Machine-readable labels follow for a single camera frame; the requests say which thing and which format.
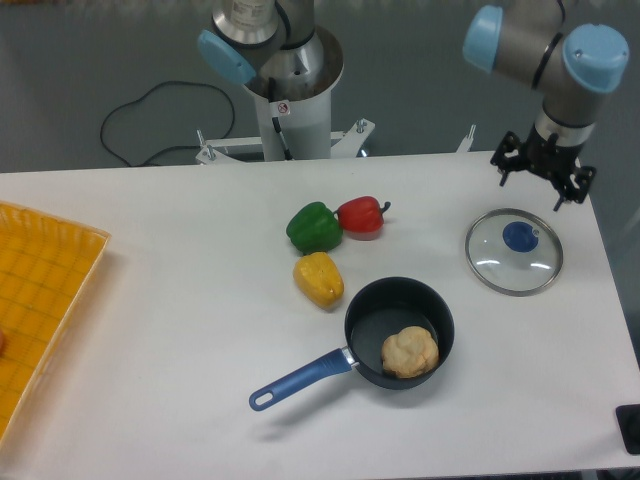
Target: glass pot lid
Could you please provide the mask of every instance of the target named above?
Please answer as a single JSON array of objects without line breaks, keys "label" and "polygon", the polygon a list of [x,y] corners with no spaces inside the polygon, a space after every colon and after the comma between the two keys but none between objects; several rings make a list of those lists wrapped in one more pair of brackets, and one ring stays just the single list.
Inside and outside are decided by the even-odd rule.
[{"label": "glass pot lid", "polygon": [[476,276],[506,295],[539,293],[562,268],[562,245],[555,232],[535,215],[513,208],[477,219],[467,233],[465,251]]}]

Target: gray floor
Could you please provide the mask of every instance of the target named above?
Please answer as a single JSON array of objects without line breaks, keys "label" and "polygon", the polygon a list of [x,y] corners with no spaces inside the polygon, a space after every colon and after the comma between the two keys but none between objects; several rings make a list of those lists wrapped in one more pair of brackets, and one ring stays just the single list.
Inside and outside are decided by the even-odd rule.
[{"label": "gray floor", "polygon": [[[166,80],[224,88],[237,111],[231,136],[257,135],[248,96],[217,77],[196,51],[196,38],[209,23],[209,1],[60,3],[0,6],[0,172],[121,167],[100,145],[104,117]],[[462,59],[466,29],[487,3],[316,0],[317,23],[337,36],[345,54],[344,76],[334,91],[334,129],[347,129],[360,117],[373,120],[374,155],[450,152],[472,123],[477,124],[475,150],[495,149],[507,130],[526,136],[540,108],[539,94]],[[581,160],[599,169],[591,198],[637,352],[639,21],[638,1],[582,0],[564,28],[605,23],[631,48],[624,81]],[[107,141],[140,163],[164,147],[195,144],[196,128],[215,138],[229,121],[229,107],[215,92],[168,88],[114,117]],[[193,152],[160,161],[192,162]],[[541,199],[554,201],[553,191]]]}]

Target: red bell pepper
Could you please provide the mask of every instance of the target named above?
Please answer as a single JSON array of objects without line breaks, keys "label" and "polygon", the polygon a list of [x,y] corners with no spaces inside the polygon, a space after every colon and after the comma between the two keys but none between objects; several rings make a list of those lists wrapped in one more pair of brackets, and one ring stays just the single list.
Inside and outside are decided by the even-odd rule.
[{"label": "red bell pepper", "polygon": [[338,208],[338,222],[347,232],[373,233],[382,228],[384,218],[382,214],[391,206],[385,202],[380,208],[378,200],[373,197],[359,197],[348,201]]}]

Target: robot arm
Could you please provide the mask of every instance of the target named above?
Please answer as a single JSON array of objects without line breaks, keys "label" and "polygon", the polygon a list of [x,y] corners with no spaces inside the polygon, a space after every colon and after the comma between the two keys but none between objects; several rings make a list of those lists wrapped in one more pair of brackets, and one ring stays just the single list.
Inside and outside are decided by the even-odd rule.
[{"label": "robot arm", "polygon": [[233,83],[246,84],[282,48],[307,43],[313,36],[313,0],[217,0],[213,33],[198,39],[203,58]]},{"label": "robot arm", "polygon": [[608,96],[620,84],[629,57],[625,39],[604,25],[558,33],[574,1],[516,1],[483,7],[473,20],[463,53],[473,65],[530,85],[544,94],[542,110],[525,142],[508,132],[491,163],[502,174],[528,170],[549,180],[565,201],[582,203],[595,176],[576,159]]},{"label": "robot arm", "polygon": [[313,0],[215,0],[202,57],[252,94],[265,160],[331,155],[330,91],[342,74],[338,41],[315,25]]}]

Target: yellow plastic tray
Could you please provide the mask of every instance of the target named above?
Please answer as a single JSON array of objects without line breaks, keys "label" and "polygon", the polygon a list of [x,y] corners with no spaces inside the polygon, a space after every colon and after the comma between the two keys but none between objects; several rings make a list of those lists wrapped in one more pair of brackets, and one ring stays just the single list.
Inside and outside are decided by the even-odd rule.
[{"label": "yellow plastic tray", "polygon": [[0,444],[110,235],[0,202]]}]

